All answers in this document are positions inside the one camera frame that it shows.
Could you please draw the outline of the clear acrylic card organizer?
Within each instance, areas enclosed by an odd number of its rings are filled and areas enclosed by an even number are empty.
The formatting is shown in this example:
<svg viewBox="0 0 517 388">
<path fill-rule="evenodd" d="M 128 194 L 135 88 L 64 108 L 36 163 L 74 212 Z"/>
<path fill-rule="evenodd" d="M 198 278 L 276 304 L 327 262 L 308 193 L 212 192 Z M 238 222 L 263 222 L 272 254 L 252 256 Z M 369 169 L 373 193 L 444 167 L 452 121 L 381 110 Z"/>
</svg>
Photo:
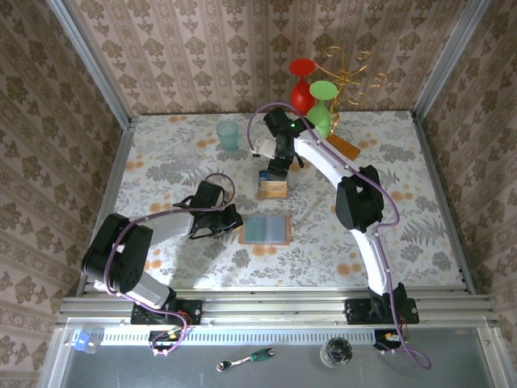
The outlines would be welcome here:
<svg viewBox="0 0 517 388">
<path fill-rule="evenodd" d="M 288 168 L 270 162 L 258 171 L 257 194 L 260 199 L 288 197 Z"/>
</svg>

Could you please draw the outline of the teal plastic tumbler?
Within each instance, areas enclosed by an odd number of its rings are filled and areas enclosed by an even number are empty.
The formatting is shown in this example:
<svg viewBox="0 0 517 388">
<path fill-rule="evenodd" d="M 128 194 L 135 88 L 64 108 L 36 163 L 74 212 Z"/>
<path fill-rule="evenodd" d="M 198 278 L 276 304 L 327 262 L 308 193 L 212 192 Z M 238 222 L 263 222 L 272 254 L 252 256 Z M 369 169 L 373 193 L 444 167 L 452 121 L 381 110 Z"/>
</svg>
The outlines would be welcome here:
<svg viewBox="0 0 517 388">
<path fill-rule="evenodd" d="M 223 120 L 216 126 L 216 133 L 224 150 L 238 149 L 238 125 L 232 120 Z"/>
</svg>

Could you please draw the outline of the green wine glass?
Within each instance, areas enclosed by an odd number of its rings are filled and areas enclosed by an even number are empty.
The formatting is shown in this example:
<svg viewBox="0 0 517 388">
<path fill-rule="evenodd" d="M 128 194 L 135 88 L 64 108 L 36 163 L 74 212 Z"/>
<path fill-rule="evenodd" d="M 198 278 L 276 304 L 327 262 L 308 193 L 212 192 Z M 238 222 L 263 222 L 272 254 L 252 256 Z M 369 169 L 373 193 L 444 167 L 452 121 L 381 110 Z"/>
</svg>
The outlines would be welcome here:
<svg viewBox="0 0 517 388">
<path fill-rule="evenodd" d="M 312 83 L 309 93 L 315 98 L 315 105 L 309 109 L 306 118 L 323 138 L 330 135 L 332 115 L 326 107 L 326 102 L 333 100 L 338 94 L 338 88 L 329 81 L 321 80 Z"/>
</svg>

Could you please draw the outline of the clear glass cup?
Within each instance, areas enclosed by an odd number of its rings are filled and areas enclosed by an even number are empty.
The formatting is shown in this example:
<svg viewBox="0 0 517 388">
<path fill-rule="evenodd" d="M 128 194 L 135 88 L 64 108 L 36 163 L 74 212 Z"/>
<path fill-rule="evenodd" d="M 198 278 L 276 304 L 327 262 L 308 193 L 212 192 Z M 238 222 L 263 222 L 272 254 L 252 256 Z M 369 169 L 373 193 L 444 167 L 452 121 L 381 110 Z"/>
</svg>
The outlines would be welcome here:
<svg viewBox="0 0 517 388">
<path fill-rule="evenodd" d="M 177 164 L 183 169 L 196 169 L 199 166 L 196 148 L 191 141 L 177 144 L 172 150 L 172 155 Z"/>
</svg>

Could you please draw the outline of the red wine glass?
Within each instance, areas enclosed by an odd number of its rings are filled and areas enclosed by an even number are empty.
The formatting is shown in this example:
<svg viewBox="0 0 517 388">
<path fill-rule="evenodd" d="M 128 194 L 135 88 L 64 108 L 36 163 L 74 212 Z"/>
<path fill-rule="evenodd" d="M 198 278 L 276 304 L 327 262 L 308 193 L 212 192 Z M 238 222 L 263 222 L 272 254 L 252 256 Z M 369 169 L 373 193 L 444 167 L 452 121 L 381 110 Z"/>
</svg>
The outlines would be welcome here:
<svg viewBox="0 0 517 388">
<path fill-rule="evenodd" d="M 308 58 L 298 58 L 289 66 L 291 74 L 298 77 L 298 82 L 292 88 L 290 104 L 304 116 L 315 104 L 315 98 L 311 95 L 307 82 L 307 77 L 315 68 L 313 60 Z"/>
</svg>

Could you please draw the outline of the aluminium mounting beam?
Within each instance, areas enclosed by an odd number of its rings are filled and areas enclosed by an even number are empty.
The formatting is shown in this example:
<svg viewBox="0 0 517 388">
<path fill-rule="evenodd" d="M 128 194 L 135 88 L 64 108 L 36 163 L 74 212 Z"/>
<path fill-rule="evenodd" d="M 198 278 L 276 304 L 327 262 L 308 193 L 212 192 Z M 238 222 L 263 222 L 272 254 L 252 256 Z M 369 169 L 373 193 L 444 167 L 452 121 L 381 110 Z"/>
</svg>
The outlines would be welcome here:
<svg viewBox="0 0 517 388">
<path fill-rule="evenodd" d="M 408 289 L 398 316 L 412 328 L 494 326 L 498 315 L 486 295 L 463 289 Z M 180 289 L 177 298 L 199 300 L 202 328 L 338 328 L 355 316 L 352 302 L 369 299 L 360 289 Z M 84 327 L 127 326 L 132 303 L 87 287 L 80 297 L 67 297 L 57 321 Z"/>
</svg>

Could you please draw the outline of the black connector block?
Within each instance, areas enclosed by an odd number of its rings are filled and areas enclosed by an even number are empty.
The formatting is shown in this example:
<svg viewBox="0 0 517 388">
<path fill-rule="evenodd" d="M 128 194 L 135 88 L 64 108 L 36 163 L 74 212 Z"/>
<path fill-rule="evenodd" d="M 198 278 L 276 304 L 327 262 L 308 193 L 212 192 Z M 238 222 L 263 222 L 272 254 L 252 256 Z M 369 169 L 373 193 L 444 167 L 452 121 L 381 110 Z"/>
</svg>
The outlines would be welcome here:
<svg viewBox="0 0 517 388">
<path fill-rule="evenodd" d="M 395 329 L 376 329 L 374 331 L 374 335 L 374 347 L 380 351 L 390 352 L 393 349 L 398 349 L 401 347 L 401 339 Z"/>
<path fill-rule="evenodd" d="M 149 348 L 154 356 L 168 356 L 186 338 L 187 332 L 182 329 L 169 331 L 151 331 L 149 333 Z"/>
</svg>

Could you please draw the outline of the clear glass jar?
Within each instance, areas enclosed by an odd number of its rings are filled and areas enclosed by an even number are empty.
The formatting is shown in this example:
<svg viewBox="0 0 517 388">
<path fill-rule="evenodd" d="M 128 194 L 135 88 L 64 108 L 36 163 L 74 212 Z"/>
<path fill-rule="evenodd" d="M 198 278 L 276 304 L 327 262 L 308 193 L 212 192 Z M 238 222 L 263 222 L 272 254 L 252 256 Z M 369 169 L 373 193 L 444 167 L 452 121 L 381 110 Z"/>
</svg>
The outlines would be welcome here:
<svg viewBox="0 0 517 388">
<path fill-rule="evenodd" d="M 348 364 L 353 357 L 352 346 L 343 337 L 327 340 L 320 349 L 320 358 L 328 368 L 338 368 Z"/>
</svg>

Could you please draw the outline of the small blue white box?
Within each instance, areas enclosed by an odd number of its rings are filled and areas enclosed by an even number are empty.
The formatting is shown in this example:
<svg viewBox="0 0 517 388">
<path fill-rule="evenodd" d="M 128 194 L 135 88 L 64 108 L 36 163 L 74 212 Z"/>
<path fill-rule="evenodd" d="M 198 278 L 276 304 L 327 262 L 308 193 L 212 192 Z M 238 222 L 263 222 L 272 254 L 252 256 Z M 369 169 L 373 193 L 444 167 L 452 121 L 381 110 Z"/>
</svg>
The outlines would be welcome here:
<svg viewBox="0 0 517 388">
<path fill-rule="evenodd" d="M 74 349 L 78 352 L 94 354 L 98 351 L 101 342 L 102 340 L 96 335 L 82 331 L 78 334 Z"/>
</svg>

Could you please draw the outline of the grey metal shelf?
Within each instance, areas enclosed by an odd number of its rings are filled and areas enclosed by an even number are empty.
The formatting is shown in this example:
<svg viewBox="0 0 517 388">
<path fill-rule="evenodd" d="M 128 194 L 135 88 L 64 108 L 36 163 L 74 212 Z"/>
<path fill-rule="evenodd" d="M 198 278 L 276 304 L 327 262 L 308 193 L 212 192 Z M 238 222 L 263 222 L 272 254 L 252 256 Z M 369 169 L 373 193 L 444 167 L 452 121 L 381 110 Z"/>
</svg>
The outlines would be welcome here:
<svg viewBox="0 0 517 388">
<path fill-rule="evenodd" d="M 82 331 L 143 331 L 146 326 L 84 327 L 55 330 L 37 388 L 517 388 L 510 357 L 496 327 L 411 328 L 409 344 L 426 370 L 401 351 L 352 345 L 351 361 L 328 368 L 320 358 L 324 344 L 189 346 L 154 356 L 146 346 L 106 346 L 94 354 L 74 345 Z M 237 361 L 274 348 L 266 361 L 217 372 L 219 362 Z"/>
</svg>

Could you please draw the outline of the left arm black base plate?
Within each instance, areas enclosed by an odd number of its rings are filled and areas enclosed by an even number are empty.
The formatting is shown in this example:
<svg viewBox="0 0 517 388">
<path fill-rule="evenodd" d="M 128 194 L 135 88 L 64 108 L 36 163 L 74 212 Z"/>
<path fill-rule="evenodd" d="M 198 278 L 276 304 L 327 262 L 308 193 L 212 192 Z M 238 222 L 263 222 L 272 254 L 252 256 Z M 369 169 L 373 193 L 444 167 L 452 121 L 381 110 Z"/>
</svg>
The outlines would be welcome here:
<svg viewBox="0 0 517 388">
<path fill-rule="evenodd" d="M 184 300 L 175 299 L 167 302 L 163 310 L 173 311 L 178 315 L 182 315 L 188 325 L 200 325 L 202 315 L 201 300 Z M 142 306 L 133 305 L 131 314 L 131 324 L 133 325 L 178 325 L 181 326 L 181 320 L 175 316 L 164 313 L 155 313 Z"/>
</svg>

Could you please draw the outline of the aluminium side rail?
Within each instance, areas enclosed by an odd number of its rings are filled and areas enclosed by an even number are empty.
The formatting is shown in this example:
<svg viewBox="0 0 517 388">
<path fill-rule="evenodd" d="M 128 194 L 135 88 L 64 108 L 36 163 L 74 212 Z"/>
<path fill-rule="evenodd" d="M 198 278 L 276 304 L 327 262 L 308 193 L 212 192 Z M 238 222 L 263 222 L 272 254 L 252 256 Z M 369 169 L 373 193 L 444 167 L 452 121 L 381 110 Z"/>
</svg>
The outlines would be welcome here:
<svg viewBox="0 0 517 388">
<path fill-rule="evenodd" d="M 460 242 L 460 236 L 456 230 L 456 225 L 452 217 L 452 212 L 448 206 L 447 197 L 443 189 L 437 166 L 433 159 L 430 145 L 427 141 L 422 121 L 417 117 L 417 114 L 415 112 L 410 112 L 410 115 L 415 126 L 415 132 L 417 134 L 418 141 L 421 146 L 422 155 L 426 161 L 427 170 L 430 175 L 430 180 L 435 190 L 436 200 L 438 202 L 440 212 L 443 216 L 443 223 L 448 233 L 449 241 L 452 246 L 452 252 L 455 255 L 457 265 L 462 275 L 465 289 L 471 294 L 477 294 L 476 286 L 474 284 L 473 277 L 470 273 L 468 262 L 463 251 L 463 247 Z"/>
<path fill-rule="evenodd" d="M 94 241 L 96 234 L 99 232 L 106 217 L 113 212 L 120 190 L 120 184 L 124 175 L 125 166 L 128 161 L 128 155 L 132 146 L 134 133 L 137 128 L 138 118 L 131 119 L 128 127 L 122 132 L 120 143 L 116 151 L 111 173 L 105 187 L 103 201 L 99 209 L 99 214 L 93 230 L 91 242 Z"/>
</svg>

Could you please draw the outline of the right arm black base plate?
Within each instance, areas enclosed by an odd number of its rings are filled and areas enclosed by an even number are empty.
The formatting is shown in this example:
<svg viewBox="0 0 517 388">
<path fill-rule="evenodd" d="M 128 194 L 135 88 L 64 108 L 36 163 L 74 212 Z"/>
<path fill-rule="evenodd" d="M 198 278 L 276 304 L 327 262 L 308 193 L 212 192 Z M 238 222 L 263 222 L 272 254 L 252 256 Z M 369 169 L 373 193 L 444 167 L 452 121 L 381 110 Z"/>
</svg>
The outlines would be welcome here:
<svg viewBox="0 0 517 388">
<path fill-rule="evenodd" d="M 392 308 L 389 302 L 383 306 L 377 301 L 368 298 L 347 299 L 344 303 L 347 323 L 351 325 L 363 324 L 393 324 Z M 395 310 L 397 322 L 405 320 L 409 324 L 420 322 L 416 301 L 412 298 L 404 302 L 396 302 Z"/>
</svg>

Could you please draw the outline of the aluminium frame post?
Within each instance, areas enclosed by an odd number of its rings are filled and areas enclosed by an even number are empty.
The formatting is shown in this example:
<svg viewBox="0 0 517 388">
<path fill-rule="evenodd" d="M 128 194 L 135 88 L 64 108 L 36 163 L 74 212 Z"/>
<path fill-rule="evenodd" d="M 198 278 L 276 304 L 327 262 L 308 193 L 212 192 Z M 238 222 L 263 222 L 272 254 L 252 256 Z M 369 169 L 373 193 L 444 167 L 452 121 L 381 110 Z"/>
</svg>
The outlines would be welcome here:
<svg viewBox="0 0 517 388">
<path fill-rule="evenodd" d="M 481 22 L 483 15 L 490 5 L 491 0 L 468 0 L 467 4 L 452 30 L 448 42 L 432 70 L 430 77 L 419 96 L 413 116 L 418 122 L 422 122 L 430 111 L 432 104 L 437 99 L 445 82 L 451 74 L 454 66 L 459 61 L 460 55 L 466 48 L 472 34 Z"/>
<path fill-rule="evenodd" d="M 47 0 L 47 2 L 82 59 L 95 85 L 105 98 L 120 127 L 123 130 L 127 130 L 130 127 L 132 117 L 119 97 L 115 85 L 110 80 L 100 57 L 97 55 L 93 44 L 89 41 L 78 17 L 74 14 L 69 1 Z"/>
</svg>

